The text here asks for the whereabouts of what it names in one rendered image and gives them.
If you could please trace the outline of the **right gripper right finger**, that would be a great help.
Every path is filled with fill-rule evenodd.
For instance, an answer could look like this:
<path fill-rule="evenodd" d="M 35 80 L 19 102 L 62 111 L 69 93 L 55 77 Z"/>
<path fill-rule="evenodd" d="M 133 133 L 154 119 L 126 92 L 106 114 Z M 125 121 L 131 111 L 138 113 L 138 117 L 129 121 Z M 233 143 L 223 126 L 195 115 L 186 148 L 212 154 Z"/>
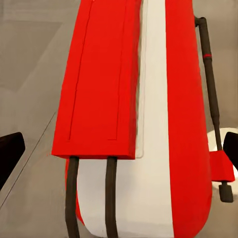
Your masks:
<path fill-rule="evenodd" d="M 227 132 L 224 143 L 223 151 L 226 153 L 236 170 L 238 171 L 238 134 Z"/>

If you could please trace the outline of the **radio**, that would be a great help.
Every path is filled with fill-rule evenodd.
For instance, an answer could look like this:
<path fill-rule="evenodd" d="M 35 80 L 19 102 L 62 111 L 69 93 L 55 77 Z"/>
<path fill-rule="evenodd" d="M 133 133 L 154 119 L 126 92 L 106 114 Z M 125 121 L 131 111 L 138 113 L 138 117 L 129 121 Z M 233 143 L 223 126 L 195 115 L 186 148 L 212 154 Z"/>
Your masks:
<path fill-rule="evenodd" d="M 217 151 L 209 151 L 199 26 Z M 192 0 L 81 0 L 52 155 L 66 159 L 65 220 L 102 238 L 193 238 L 212 182 L 232 203 L 205 17 Z"/>

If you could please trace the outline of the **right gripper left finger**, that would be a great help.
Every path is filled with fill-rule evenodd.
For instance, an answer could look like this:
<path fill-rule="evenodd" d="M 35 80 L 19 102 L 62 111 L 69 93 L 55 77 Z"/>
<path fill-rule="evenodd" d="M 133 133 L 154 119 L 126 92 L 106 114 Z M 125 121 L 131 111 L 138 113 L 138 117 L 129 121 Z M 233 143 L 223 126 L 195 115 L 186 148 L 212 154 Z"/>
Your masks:
<path fill-rule="evenodd" d="M 25 151 L 21 132 L 0 137 L 0 190 Z"/>

